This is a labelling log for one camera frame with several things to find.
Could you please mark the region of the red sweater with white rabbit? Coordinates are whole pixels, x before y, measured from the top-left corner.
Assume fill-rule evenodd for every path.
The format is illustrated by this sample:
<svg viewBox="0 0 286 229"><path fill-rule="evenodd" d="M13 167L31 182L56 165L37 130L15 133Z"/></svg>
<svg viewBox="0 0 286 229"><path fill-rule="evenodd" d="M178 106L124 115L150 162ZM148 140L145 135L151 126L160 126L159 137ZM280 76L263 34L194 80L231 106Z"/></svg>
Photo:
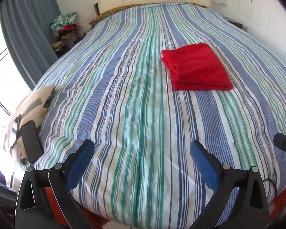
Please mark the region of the red sweater with white rabbit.
<svg viewBox="0 0 286 229"><path fill-rule="evenodd" d="M208 44L189 44L161 54L175 91L233 89L224 65Z"/></svg>

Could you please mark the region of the pile of mixed clothes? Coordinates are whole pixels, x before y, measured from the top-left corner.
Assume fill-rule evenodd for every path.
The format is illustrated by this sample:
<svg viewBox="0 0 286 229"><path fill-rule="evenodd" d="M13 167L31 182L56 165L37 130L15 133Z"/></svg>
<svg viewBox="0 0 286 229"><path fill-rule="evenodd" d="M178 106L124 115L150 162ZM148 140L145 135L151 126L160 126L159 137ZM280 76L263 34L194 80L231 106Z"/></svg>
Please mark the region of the pile of mixed clothes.
<svg viewBox="0 0 286 229"><path fill-rule="evenodd" d="M85 36L81 32L81 23L77 19L77 12L59 15L50 24L52 36L56 43L51 45L58 58L70 51Z"/></svg>

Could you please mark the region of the black smartphone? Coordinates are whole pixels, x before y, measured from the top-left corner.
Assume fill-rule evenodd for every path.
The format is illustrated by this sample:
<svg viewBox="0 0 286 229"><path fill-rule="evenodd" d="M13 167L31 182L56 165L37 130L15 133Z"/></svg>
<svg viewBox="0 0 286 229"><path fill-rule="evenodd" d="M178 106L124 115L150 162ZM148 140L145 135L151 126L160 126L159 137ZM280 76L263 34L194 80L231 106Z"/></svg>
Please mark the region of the black smartphone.
<svg viewBox="0 0 286 229"><path fill-rule="evenodd" d="M28 162L33 164L44 154L36 131L35 122L30 120L21 127L20 132Z"/></svg>

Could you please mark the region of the patterned beige cushion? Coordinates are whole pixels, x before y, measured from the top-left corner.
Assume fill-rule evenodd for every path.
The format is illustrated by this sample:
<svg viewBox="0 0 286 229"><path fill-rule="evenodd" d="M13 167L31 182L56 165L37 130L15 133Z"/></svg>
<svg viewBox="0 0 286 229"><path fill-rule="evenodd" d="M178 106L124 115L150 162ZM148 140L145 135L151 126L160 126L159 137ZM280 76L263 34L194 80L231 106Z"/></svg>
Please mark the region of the patterned beige cushion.
<svg viewBox="0 0 286 229"><path fill-rule="evenodd" d="M32 120L35 123L36 131L40 130L54 93L54 85L45 86L29 93L10 116L10 121L6 126L3 148L22 165L28 163L28 157L20 129Z"/></svg>

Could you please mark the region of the dark bedside table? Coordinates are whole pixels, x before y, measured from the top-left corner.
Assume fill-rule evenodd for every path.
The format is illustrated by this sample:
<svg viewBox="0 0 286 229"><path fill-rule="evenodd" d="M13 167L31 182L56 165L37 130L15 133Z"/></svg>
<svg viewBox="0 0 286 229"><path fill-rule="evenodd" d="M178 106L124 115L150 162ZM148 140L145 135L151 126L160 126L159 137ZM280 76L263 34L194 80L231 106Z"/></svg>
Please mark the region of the dark bedside table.
<svg viewBox="0 0 286 229"><path fill-rule="evenodd" d="M239 23L233 19L230 19L230 18L225 18L229 23L231 23L232 25L240 28L241 30L243 29L243 24L242 23Z"/></svg>

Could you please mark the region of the blue green striped bedspread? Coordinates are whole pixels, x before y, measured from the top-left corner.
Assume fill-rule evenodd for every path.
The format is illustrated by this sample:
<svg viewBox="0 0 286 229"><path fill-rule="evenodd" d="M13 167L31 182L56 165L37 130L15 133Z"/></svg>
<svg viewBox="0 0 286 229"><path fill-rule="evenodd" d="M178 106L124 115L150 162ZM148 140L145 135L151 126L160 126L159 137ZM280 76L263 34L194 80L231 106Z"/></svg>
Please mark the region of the blue green striped bedspread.
<svg viewBox="0 0 286 229"><path fill-rule="evenodd" d="M175 91L163 49L208 44L233 89ZM100 21L56 61L36 88L55 93L39 133L36 169L64 161L82 142L95 153L74 199L136 228L188 228L212 191L190 155L199 140L221 162L259 168L271 202L286 188L286 64L212 9L132 7Z"/></svg>

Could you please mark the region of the teal window curtain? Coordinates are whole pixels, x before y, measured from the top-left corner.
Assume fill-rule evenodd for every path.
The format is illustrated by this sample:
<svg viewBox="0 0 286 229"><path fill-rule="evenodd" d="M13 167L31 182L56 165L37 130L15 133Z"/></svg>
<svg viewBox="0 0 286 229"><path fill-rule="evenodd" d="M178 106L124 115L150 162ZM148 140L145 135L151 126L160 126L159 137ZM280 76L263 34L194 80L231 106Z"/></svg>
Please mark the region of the teal window curtain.
<svg viewBox="0 0 286 229"><path fill-rule="evenodd" d="M51 23L61 14L57 0L4 0L0 23L12 60L31 90L58 60Z"/></svg>

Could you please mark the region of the yellow patterned pillow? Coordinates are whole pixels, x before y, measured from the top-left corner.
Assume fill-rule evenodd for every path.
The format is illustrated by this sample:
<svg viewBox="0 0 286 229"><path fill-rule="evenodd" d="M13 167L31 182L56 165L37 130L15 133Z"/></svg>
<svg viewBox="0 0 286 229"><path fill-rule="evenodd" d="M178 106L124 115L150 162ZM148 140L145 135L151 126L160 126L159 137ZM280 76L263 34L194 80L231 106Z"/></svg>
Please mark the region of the yellow patterned pillow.
<svg viewBox="0 0 286 229"><path fill-rule="evenodd" d="M127 6L121 6L121 7L117 7L117 8L112 8L106 12L103 12L102 14L99 14L96 18L94 18L92 21L89 22L89 25L91 27L94 27L98 22L108 18L111 15L114 15L118 12L124 11L126 9L132 8L132 7L136 7L136 6L141 6L141 4L133 4L133 5L127 5Z"/></svg>

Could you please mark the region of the wall socket with blue sticker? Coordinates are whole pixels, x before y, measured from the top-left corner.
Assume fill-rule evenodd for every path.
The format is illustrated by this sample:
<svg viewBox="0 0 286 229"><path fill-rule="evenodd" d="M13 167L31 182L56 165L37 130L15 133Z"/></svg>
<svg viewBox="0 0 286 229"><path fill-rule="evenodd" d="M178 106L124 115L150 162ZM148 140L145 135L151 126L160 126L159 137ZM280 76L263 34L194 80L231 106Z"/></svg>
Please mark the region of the wall socket with blue sticker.
<svg viewBox="0 0 286 229"><path fill-rule="evenodd" d="M226 0L214 0L214 4L218 6L227 7L228 3Z"/></svg>

